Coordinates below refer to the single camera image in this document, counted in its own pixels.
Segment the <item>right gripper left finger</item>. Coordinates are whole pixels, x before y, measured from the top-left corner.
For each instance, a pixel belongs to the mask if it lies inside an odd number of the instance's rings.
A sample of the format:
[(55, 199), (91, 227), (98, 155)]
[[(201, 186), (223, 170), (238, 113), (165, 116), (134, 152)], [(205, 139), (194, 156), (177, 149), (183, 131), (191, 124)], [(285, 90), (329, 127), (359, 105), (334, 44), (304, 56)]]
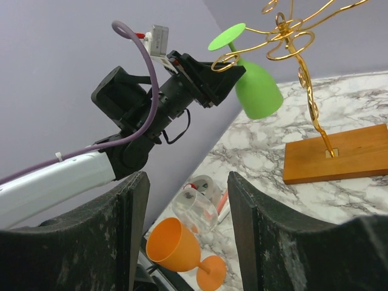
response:
[(36, 227), (1, 232), (2, 290), (132, 290), (150, 181), (136, 172)]

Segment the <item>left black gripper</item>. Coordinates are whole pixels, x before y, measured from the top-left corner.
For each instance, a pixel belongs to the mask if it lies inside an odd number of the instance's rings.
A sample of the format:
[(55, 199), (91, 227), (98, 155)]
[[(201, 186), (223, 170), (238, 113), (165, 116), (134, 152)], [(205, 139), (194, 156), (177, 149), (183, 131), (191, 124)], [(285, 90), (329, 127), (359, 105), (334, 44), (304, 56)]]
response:
[(189, 54), (180, 54), (176, 50), (172, 50), (167, 57), (177, 69), (184, 87), (204, 108), (220, 105), (246, 72), (241, 65), (215, 72), (211, 69), (212, 62), (199, 62)]

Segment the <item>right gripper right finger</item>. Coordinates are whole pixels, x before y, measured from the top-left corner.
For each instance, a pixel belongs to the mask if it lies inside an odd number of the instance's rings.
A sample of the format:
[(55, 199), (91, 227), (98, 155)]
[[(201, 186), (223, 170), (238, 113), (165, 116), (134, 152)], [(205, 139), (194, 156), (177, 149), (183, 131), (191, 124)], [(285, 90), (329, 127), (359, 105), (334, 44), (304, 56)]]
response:
[(227, 180), (244, 290), (386, 290), (387, 216), (332, 224)]

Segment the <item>green plastic wine glass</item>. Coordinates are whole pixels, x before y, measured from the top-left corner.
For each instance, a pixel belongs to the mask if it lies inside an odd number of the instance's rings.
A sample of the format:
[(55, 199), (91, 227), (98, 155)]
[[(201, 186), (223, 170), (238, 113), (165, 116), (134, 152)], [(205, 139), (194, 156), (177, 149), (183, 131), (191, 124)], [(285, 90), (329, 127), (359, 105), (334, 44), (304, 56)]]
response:
[(253, 62), (242, 59), (245, 52), (259, 49), (268, 44), (264, 42), (251, 48), (237, 50), (233, 41), (245, 31), (260, 33), (248, 28), (245, 23), (231, 26), (220, 33), (208, 46), (209, 51), (219, 50), (229, 46), (231, 52), (221, 55), (211, 69), (221, 73), (231, 69), (245, 69), (245, 73), (235, 85), (236, 95), (246, 116), (257, 120), (266, 118), (275, 113), (283, 104), (284, 98), (274, 78), (264, 68)]

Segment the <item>clear wine glass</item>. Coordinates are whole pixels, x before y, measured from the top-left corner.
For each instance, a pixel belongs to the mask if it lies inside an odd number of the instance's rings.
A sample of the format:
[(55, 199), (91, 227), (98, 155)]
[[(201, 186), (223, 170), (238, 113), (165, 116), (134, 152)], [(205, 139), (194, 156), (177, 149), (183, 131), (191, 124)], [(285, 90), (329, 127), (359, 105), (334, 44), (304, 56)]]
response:
[(181, 190), (172, 201), (176, 217), (194, 234), (216, 241), (228, 258), (237, 258), (235, 242), (216, 229), (218, 212), (213, 203), (194, 188)]

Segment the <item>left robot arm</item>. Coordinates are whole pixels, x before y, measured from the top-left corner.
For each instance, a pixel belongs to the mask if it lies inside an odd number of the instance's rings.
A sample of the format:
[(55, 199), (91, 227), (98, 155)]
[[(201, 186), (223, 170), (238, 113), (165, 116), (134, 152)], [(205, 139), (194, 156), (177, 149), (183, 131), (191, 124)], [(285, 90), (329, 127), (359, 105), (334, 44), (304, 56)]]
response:
[(35, 99), (1, 98), (1, 228), (27, 219), (91, 189), (120, 181), (146, 169), (161, 174), (162, 192), (185, 177), (209, 150), (210, 131), (221, 122), (220, 112), (207, 112), (201, 129), (184, 129), (169, 140), (166, 128), (189, 112), (193, 102), (205, 108), (223, 101), (244, 67), (217, 73), (208, 62), (171, 52), (177, 72), (161, 86), (156, 115), (147, 130), (151, 106), (148, 76), (113, 69), (92, 93), (93, 103), (118, 127), (113, 133), (88, 113), (74, 116), (74, 99), (44, 105)]

